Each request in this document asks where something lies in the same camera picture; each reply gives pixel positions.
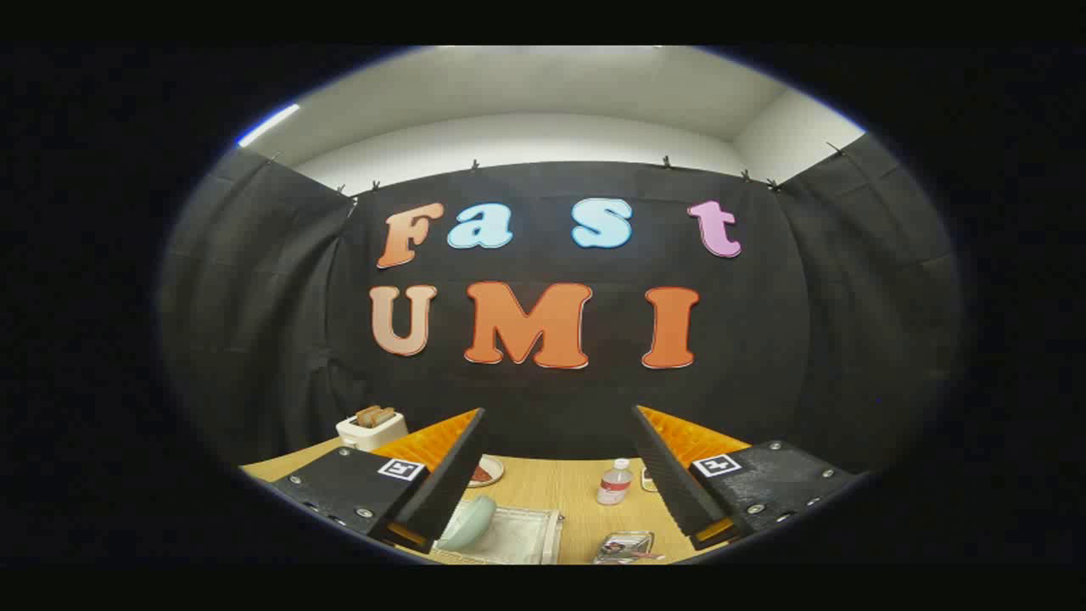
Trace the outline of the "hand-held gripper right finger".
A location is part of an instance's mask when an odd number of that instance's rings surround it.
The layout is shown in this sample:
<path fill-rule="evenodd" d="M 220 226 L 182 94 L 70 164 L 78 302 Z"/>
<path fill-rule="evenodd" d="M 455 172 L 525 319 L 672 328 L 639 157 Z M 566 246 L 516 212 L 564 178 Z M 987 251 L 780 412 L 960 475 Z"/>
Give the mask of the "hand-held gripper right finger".
<path fill-rule="evenodd" d="M 858 479 L 784 440 L 748 444 L 647 406 L 630 412 L 637 455 L 696 550 L 775 529 Z"/>

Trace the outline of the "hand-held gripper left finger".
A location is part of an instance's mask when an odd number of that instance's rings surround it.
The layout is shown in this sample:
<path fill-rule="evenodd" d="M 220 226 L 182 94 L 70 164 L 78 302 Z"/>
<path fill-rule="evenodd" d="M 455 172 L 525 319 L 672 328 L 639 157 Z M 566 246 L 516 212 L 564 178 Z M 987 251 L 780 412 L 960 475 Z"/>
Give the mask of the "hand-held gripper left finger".
<path fill-rule="evenodd" d="M 358 536 L 430 552 L 484 455 L 483 407 L 372 450 L 341 447 L 272 491 Z"/>

